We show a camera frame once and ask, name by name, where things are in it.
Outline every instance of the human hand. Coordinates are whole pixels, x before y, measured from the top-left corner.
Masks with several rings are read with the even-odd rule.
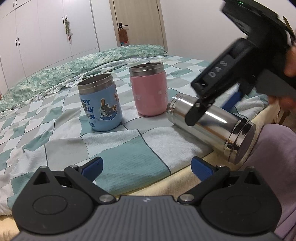
[[[284,71],[285,75],[288,77],[296,76],[296,45],[292,46],[287,53],[287,64]],[[269,96],[269,103],[273,104],[277,98],[274,96]],[[284,110],[296,109],[296,101],[290,97],[281,97],[278,98],[279,105]]]

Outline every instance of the purple pants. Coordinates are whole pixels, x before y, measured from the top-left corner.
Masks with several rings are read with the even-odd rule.
[[[296,241],[296,134],[288,127],[265,125],[242,169],[254,166],[282,205],[275,233]]]

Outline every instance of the white wall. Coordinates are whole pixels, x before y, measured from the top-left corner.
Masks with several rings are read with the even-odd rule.
[[[296,29],[296,8],[288,0],[258,0],[284,15]],[[160,0],[170,55],[211,61],[245,35],[224,15],[222,0]]]
[[[117,47],[109,0],[91,0],[100,51]]]

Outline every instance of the pink cup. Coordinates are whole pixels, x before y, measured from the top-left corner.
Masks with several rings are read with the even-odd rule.
[[[165,112],[168,87],[163,63],[147,63],[130,67],[131,87],[137,111],[155,116]]]

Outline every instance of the door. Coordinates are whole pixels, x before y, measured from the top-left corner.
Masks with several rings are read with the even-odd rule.
[[[63,4],[64,17],[70,23],[72,55],[98,48],[90,1],[63,0]]]
[[[38,24],[37,0],[31,0],[15,10],[17,38],[26,76],[46,67],[44,48]]]
[[[38,0],[38,19],[46,66],[71,57],[63,0]]]
[[[15,9],[15,0],[5,0],[0,5],[0,19]]]
[[[129,44],[162,45],[163,36],[156,0],[113,0],[117,24],[127,31]]]
[[[15,11],[0,20],[0,33],[1,63],[8,88],[10,88],[25,78],[17,42]]]

